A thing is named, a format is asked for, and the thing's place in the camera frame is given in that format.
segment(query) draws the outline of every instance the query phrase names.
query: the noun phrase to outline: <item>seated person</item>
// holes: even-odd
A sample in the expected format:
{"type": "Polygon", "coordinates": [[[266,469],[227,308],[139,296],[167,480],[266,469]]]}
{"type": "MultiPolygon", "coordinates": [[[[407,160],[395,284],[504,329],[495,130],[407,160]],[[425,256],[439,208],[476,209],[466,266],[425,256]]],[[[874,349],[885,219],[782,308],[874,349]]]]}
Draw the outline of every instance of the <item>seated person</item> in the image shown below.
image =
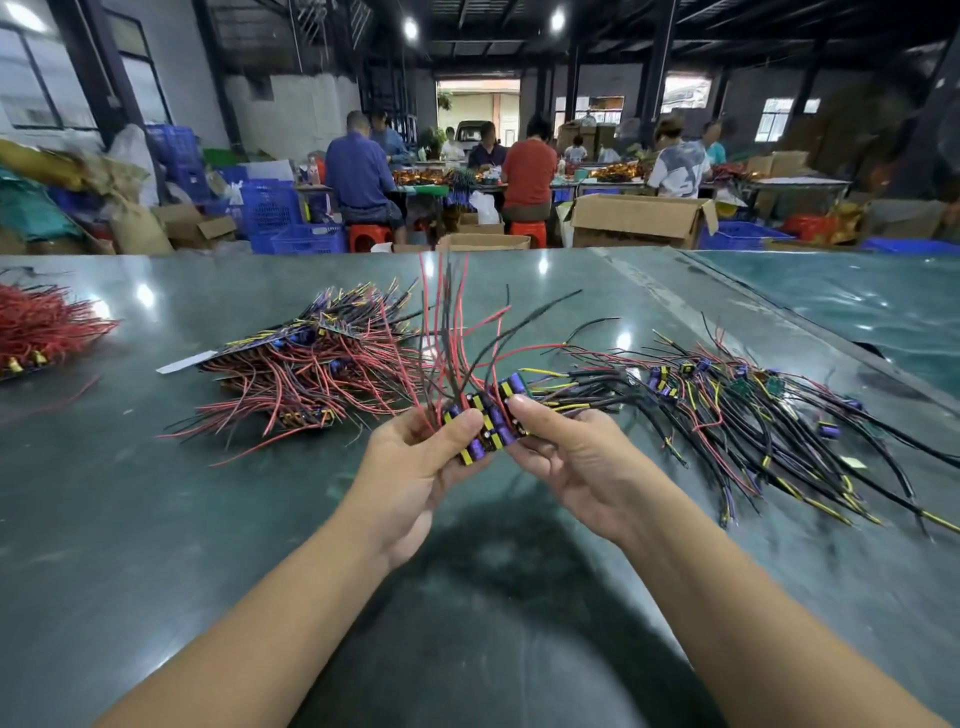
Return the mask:
{"type": "Polygon", "coordinates": [[[707,150],[707,157],[712,166],[724,164],[727,161],[727,150],[720,143],[720,136],[723,134],[723,124],[719,121],[709,121],[704,126],[704,149],[707,150]]]}
{"type": "Polygon", "coordinates": [[[453,127],[446,128],[446,141],[440,150],[440,159],[444,161],[463,161],[467,155],[457,144],[457,133],[453,127]]]}
{"type": "Polygon", "coordinates": [[[549,146],[550,125],[539,115],[527,124],[527,138],[510,148],[500,180],[507,184],[503,219],[537,223],[550,217],[550,183],[557,171],[557,150],[549,146]]]}
{"type": "Polygon", "coordinates": [[[586,158],[587,147],[584,146],[584,138],[577,134],[573,137],[573,146],[566,148],[564,159],[574,164],[580,164],[586,158]]]}
{"type": "Polygon", "coordinates": [[[684,141],[683,132],[684,127],[677,119],[661,119],[657,125],[654,138],[660,153],[647,184],[655,187],[662,197],[696,199],[700,183],[710,171],[703,143],[699,139],[684,141]]]}
{"type": "Polygon", "coordinates": [[[344,225],[389,225],[394,242],[407,242],[403,213],[386,196],[396,191],[394,177],[362,111],[347,115],[347,135],[326,149],[326,184],[337,193],[344,225]]]}
{"type": "Polygon", "coordinates": [[[480,143],[470,150],[467,167],[480,170],[501,167],[506,158],[507,148],[496,140],[496,126],[492,121],[485,121],[480,127],[480,143]]]}
{"type": "Polygon", "coordinates": [[[387,155],[387,164],[391,169],[399,169],[404,164],[413,161],[413,155],[407,151],[403,137],[395,129],[387,126],[387,114],[384,111],[374,111],[370,115],[373,122],[373,131],[370,138],[380,145],[380,149],[387,155]]]}

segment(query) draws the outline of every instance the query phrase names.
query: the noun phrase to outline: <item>person in white shirt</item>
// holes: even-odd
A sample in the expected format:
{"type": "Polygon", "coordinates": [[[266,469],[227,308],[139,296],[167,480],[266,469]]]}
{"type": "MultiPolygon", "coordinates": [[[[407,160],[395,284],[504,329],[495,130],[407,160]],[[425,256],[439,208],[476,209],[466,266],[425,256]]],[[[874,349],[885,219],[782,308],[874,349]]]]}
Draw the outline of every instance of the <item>person in white shirt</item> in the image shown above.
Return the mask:
{"type": "Polygon", "coordinates": [[[676,119],[663,119],[657,125],[655,139],[660,153],[647,184],[663,197],[696,199],[700,183],[709,174],[710,160],[700,140],[683,141],[683,131],[676,119]]]}
{"type": "Polygon", "coordinates": [[[586,158],[587,147],[584,146],[584,138],[577,134],[573,137],[573,146],[566,148],[564,159],[574,164],[580,164],[586,158]]]}
{"type": "Polygon", "coordinates": [[[440,159],[444,161],[463,161],[466,158],[464,150],[456,142],[457,133],[453,127],[446,128],[446,141],[440,150],[440,159]]]}

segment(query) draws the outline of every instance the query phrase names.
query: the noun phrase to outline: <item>stool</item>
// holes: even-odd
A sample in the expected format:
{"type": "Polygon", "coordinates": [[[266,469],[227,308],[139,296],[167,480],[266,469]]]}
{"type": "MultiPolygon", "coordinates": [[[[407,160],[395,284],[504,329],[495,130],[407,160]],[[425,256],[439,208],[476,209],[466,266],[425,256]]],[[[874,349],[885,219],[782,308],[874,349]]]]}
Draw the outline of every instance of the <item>stool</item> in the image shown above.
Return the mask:
{"type": "Polygon", "coordinates": [[[350,252],[369,253],[376,243],[392,242],[394,232],[389,225],[350,225],[350,252]]]}
{"type": "Polygon", "coordinates": [[[534,239],[533,248],[546,248],[546,223],[511,223],[510,235],[530,235],[534,239]]]}

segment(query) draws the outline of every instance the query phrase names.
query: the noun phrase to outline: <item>forearm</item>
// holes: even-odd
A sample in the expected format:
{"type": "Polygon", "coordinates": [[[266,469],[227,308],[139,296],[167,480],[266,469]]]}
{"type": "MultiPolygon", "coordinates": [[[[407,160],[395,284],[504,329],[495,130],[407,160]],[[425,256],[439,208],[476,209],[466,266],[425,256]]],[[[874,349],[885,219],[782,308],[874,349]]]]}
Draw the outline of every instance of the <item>forearm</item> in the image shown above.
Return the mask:
{"type": "Polygon", "coordinates": [[[97,725],[286,725],[387,570],[334,514],[97,725]]]}
{"type": "Polygon", "coordinates": [[[731,726],[946,725],[644,472],[622,546],[731,726]]]}

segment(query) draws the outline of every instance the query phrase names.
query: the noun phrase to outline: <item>red shirt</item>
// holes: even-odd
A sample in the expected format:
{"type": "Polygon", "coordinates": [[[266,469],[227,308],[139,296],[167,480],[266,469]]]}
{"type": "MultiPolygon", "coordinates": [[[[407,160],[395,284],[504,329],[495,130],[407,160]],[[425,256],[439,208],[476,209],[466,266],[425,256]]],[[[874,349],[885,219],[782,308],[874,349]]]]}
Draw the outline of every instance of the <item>red shirt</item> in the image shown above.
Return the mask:
{"type": "Polygon", "coordinates": [[[514,144],[503,162],[507,176],[504,207],[542,205],[551,200],[550,183],[557,171],[557,153],[539,139],[514,144]]]}

